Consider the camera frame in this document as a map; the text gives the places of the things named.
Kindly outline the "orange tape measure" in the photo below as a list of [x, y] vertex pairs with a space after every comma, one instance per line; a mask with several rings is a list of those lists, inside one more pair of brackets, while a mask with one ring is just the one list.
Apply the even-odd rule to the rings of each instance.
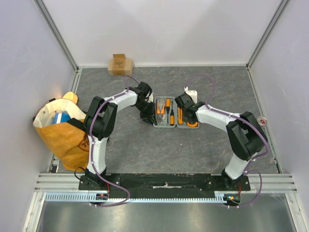
[[198, 122], [194, 122], [194, 123], [187, 122], [186, 125], [188, 127], [191, 127], [191, 128], [197, 128], [198, 127]]

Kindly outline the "orange utility knife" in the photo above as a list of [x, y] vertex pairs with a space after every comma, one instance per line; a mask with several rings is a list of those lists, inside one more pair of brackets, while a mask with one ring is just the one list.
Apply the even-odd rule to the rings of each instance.
[[178, 107], [178, 125], [183, 124], [183, 111], [180, 107]]

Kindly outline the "orange pliers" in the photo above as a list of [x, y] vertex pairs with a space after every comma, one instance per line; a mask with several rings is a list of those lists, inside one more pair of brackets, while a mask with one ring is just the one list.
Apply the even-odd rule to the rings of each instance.
[[162, 124], [166, 119], [166, 101], [167, 100], [164, 98], [158, 98], [156, 101], [156, 117], [158, 124]]

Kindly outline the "orange black screwdriver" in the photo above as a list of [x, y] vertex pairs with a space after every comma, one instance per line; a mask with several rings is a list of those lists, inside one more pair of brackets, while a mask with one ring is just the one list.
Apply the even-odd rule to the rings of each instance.
[[169, 111], [170, 111], [170, 104], [171, 104], [170, 99], [167, 99], [166, 100], [166, 112], [167, 112], [167, 114], [169, 114]]
[[173, 111], [173, 101], [171, 101], [171, 103], [170, 103], [169, 124], [171, 126], [174, 126], [174, 124], [175, 124], [174, 111]]

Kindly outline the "grey plastic tool case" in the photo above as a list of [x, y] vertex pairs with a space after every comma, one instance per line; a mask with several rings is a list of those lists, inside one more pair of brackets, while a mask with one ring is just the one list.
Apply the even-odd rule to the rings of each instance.
[[177, 106], [174, 97], [155, 97], [154, 98], [154, 123], [155, 128], [172, 129], [198, 129], [199, 123], [190, 124], [184, 121], [184, 114]]

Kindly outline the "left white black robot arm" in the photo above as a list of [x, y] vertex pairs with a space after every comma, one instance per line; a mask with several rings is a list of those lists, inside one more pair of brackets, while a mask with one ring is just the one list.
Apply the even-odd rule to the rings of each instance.
[[152, 89], [140, 82], [137, 87], [127, 87], [121, 93], [107, 97], [95, 97], [84, 119], [84, 128], [89, 139], [89, 161], [85, 177], [97, 190], [106, 186], [105, 153], [107, 141], [114, 130], [117, 113], [129, 106], [136, 107], [140, 118], [149, 124], [155, 121]]

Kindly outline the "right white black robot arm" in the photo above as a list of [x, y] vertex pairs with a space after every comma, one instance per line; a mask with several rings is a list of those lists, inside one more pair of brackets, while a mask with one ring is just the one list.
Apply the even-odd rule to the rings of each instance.
[[185, 122], [209, 124], [227, 133], [233, 156], [222, 171], [221, 184], [224, 189], [233, 190], [252, 158], [259, 157], [258, 153], [264, 148], [269, 151], [267, 136], [251, 112], [235, 114], [201, 101], [195, 103], [187, 93], [176, 97], [175, 101], [182, 109]]

